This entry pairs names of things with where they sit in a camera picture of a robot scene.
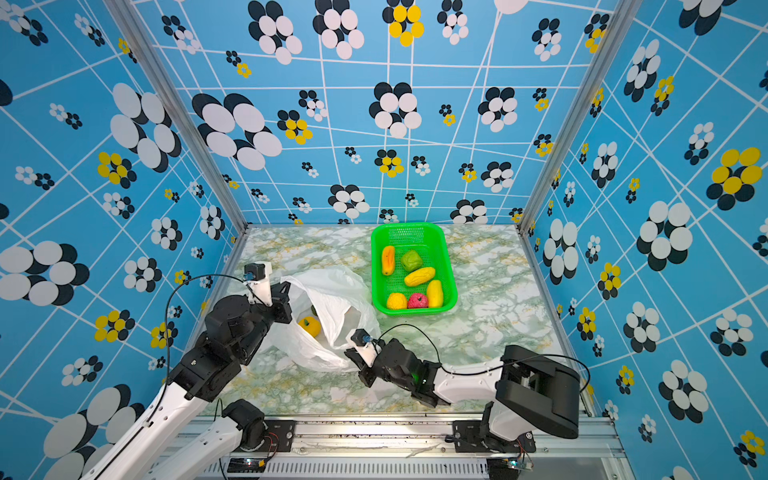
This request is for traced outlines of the orange round fruit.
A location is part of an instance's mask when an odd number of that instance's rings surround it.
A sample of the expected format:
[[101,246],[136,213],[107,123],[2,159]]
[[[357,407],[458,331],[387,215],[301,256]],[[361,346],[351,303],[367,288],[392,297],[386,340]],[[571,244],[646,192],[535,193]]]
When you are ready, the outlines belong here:
[[307,316],[298,321],[299,326],[313,338],[317,338],[322,333],[322,325],[318,318]]

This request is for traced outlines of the white plastic bag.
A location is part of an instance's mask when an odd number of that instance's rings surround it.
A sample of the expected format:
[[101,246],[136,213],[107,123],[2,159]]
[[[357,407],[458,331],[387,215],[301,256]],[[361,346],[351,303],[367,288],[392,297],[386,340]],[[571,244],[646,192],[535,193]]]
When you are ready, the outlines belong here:
[[[317,372],[347,373],[357,369],[344,352],[356,329],[377,337],[380,325],[372,305],[370,289],[362,277],[347,267],[306,270],[281,278],[291,284],[290,324],[274,323],[266,341],[295,364]],[[313,338],[298,321],[307,316],[319,319],[322,333]]]

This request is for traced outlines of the yellow lemon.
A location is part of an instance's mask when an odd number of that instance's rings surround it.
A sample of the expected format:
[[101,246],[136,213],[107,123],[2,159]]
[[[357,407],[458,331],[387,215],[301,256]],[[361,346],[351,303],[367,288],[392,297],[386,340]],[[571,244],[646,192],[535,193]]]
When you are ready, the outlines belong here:
[[386,301],[386,308],[389,310],[404,310],[408,308],[408,300],[403,293],[394,292],[389,295]]

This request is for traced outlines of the red dragon fruit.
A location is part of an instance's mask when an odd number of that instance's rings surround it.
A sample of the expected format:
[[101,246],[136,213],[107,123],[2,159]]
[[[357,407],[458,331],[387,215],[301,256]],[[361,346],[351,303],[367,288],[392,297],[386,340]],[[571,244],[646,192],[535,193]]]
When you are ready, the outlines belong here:
[[422,309],[429,307],[429,299],[426,295],[421,293],[412,294],[407,302],[408,309]]

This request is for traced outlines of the yellow mango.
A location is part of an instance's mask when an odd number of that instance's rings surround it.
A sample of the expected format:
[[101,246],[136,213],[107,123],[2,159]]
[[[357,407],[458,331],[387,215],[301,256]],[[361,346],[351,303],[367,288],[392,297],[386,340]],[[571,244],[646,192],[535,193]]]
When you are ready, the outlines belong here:
[[427,286],[426,296],[428,307],[431,309],[441,308],[444,305],[444,292],[440,280],[432,280]]

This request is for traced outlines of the yellow banana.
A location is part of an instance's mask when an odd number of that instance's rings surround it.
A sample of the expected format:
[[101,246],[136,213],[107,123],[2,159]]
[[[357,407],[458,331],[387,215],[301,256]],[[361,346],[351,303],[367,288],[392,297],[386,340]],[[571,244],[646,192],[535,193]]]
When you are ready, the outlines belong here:
[[422,267],[410,272],[404,278],[404,283],[407,287],[416,287],[432,281],[435,275],[436,269],[434,267]]

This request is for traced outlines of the green fruit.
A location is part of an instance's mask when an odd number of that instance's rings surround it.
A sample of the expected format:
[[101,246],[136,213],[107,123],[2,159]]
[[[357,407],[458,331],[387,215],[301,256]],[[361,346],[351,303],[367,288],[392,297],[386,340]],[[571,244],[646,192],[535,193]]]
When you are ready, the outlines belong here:
[[423,264],[423,259],[416,250],[409,250],[401,257],[401,265],[406,272],[418,270]]

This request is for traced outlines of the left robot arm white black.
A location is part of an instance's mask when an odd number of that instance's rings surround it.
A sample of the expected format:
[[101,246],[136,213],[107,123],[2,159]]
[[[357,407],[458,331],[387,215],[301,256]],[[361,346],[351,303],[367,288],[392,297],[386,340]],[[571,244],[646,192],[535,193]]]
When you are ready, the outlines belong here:
[[141,479],[184,427],[226,387],[261,347],[275,323],[292,320],[290,284],[246,281],[246,292],[219,299],[195,346],[170,371],[147,411],[85,479]]

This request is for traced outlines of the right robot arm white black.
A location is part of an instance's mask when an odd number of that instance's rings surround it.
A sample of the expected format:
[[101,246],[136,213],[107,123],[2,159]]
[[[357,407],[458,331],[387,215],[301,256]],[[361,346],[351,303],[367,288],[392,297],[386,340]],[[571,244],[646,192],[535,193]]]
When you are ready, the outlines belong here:
[[345,356],[367,387],[382,380],[432,408],[484,400],[479,425],[468,434],[456,429],[457,443],[524,453],[523,438],[536,429],[568,440],[579,435],[580,377],[553,355],[509,345],[496,360],[446,366],[419,359],[397,339],[375,339],[362,329],[349,335],[347,345]]

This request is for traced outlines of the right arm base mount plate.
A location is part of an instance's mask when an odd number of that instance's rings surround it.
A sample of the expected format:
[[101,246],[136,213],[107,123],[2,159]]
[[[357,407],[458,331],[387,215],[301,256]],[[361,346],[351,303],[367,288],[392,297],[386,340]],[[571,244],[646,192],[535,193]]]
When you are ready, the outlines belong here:
[[536,443],[532,432],[514,440],[504,440],[481,428],[480,420],[457,420],[452,423],[452,433],[446,437],[457,453],[535,453]]

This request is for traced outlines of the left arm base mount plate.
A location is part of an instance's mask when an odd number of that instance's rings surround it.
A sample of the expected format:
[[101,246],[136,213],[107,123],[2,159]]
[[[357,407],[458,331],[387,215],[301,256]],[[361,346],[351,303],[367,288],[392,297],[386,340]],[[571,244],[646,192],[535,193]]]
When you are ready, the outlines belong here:
[[266,419],[256,428],[256,444],[249,447],[260,453],[284,453],[292,449],[297,422],[294,420]]

